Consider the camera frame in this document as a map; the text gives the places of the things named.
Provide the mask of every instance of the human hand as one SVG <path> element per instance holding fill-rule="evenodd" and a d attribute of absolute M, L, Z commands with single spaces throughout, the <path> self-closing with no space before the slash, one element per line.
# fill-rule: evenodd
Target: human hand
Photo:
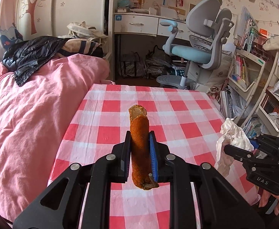
<path fill-rule="evenodd" d="M 269 197 L 270 197 L 270 193 L 266 190 L 263 191 L 263 194 L 261 196 L 261 200 L 259 201 L 259 205 L 258 207 L 264 207 L 267 205 L 268 203 L 268 200 L 269 200 Z M 279 195 L 273 195 L 275 198 L 277 198 L 279 200 Z M 279 202 L 278 204 L 276 205 L 276 207 L 274 208 L 274 213 L 275 215 L 278 215 L 279 214 Z"/>

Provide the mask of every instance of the table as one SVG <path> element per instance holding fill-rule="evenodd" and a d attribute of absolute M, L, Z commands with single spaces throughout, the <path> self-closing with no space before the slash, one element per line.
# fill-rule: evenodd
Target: table
<path fill-rule="evenodd" d="M 144 106 L 150 130 L 158 142 L 186 162 L 215 164 L 216 141 L 224 122 L 207 94 L 177 89 L 94 84 L 68 127 L 59 147 L 49 183 L 71 163 L 91 164 L 113 145 L 125 140 L 129 130 L 128 109 Z M 111 185 L 111 229 L 168 229 L 169 183 L 148 191 L 134 186 L 130 165 L 128 182 Z M 250 203 L 257 200 L 255 186 L 246 180 L 241 163 L 235 161 L 226 178 Z"/>

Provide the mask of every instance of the light blue seat cushion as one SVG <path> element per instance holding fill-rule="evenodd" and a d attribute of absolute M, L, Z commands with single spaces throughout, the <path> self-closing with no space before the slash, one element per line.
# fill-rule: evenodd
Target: light blue seat cushion
<path fill-rule="evenodd" d="M 172 44 L 170 47 L 170 51 L 172 54 L 176 56 L 200 64 L 209 63 L 212 57 L 211 53 L 198 50 L 197 48 L 194 47 L 183 46 L 183 45 Z"/>

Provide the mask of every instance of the black jacket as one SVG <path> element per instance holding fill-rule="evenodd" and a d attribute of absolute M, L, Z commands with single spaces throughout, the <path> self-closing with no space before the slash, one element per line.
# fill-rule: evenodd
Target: black jacket
<path fill-rule="evenodd" d="M 33 40 L 23 41 L 12 45 L 3 56 L 2 64 L 14 72 L 18 86 L 42 65 L 47 63 L 70 38 L 40 36 Z"/>

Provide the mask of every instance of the fried food stick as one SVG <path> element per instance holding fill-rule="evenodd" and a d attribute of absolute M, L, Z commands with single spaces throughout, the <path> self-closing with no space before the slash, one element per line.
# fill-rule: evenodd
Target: fried food stick
<path fill-rule="evenodd" d="M 147 111 L 140 105 L 134 105 L 129 108 L 129 114 L 133 183 L 144 190 L 159 187 L 152 177 Z"/>

